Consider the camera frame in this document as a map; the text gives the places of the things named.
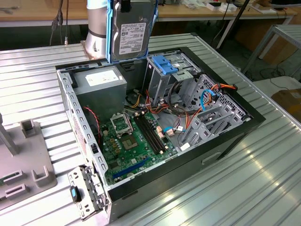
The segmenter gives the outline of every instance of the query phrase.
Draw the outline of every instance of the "blue pcie slot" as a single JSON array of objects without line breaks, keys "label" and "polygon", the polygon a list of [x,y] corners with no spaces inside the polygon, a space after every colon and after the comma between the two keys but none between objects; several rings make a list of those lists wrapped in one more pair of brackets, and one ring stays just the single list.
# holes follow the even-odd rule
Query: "blue pcie slot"
[{"label": "blue pcie slot", "polygon": [[124,169],[124,170],[122,170],[122,171],[120,171],[118,173],[113,174],[113,178],[121,177],[121,176],[123,176],[123,175],[125,175],[125,174],[127,174],[127,173],[129,173],[129,172],[131,172],[131,171],[133,171],[135,169],[137,169],[137,168],[142,167],[146,163],[146,161],[148,159],[149,158],[146,158],[146,159],[142,160],[141,162],[136,163],[133,166],[130,166],[129,168],[126,168],[126,169]]}]

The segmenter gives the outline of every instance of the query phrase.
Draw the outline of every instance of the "ram slot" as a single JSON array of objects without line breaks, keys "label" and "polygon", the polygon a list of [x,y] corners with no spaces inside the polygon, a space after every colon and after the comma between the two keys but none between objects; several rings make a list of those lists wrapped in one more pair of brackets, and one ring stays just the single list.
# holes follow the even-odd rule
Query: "ram slot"
[{"label": "ram slot", "polygon": [[146,118],[144,116],[135,117],[134,118],[135,123],[139,127],[140,131],[144,135],[147,143],[151,146],[155,154],[159,154],[160,151],[164,151],[165,148],[158,138],[158,136],[155,134],[155,132],[152,130],[151,126],[147,122]]}]

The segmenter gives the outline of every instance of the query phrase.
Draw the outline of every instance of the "gray fixture plate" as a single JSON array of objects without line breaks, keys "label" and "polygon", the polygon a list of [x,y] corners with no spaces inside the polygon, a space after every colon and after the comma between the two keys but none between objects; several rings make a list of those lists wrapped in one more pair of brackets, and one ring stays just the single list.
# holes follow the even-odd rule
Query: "gray fixture plate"
[{"label": "gray fixture plate", "polygon": [[[26,139],[20,126],[7,130],[10,137],[19,148],[19,153],[14,157],[12,157],[11,153],[0,141],[0,178],[16,171],[21,170],[23,172],[23,176],[21,176],[19,180],[16,178],[10,185],[0,183],[0,210],[48,190],[57,184],[40,124],[35,122],[34,125],[37,134]],[[48,170],[49,178],[46,178],[44,181],[39,181],[39,178],[45,176],[44,166]],[[33,179],[32,170],[37,174],[37,182]],[[6,196],[5,191],[21,186],[22,184],[27,187],[27,192],[16,195],[16,197],[11,200],[3,198]]]}]

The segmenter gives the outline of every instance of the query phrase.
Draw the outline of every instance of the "motherboard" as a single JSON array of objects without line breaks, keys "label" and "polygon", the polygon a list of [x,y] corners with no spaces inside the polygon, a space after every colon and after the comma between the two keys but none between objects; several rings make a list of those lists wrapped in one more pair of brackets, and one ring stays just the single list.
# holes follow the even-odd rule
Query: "motherboard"
[{"label": "motherboard", "polygon": [[[103,132],[103,156],[108,163],[105,173],[109,185],[177,155],[177,151],[162,134],[161,127],[150,112],[139,116],[119,117],[117,122],[101,125]],[[121,136],[116,130],[126,129],[129,123],[132,132]]]}]

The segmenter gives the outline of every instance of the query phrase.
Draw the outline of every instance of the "hard drive label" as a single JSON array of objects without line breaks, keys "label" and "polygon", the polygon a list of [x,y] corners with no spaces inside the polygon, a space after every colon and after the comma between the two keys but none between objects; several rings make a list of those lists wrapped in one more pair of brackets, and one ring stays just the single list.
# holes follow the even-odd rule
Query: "hard drive label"
[{"label": "hard drive label", "polygon": [[121,26],[119,54],[135,53],[142,49],[146,23]]}]

